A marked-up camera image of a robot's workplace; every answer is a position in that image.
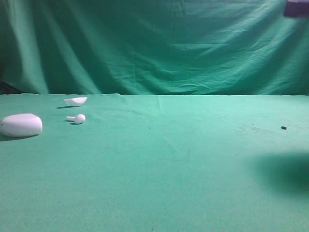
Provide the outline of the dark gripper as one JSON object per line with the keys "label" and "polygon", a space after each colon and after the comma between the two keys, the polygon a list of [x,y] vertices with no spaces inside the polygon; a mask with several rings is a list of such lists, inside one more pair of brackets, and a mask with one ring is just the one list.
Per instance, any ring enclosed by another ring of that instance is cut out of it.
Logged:
{"label": "dark gripper", "polygon": [[309,17],[309,0],[286,0],[285,17]]}

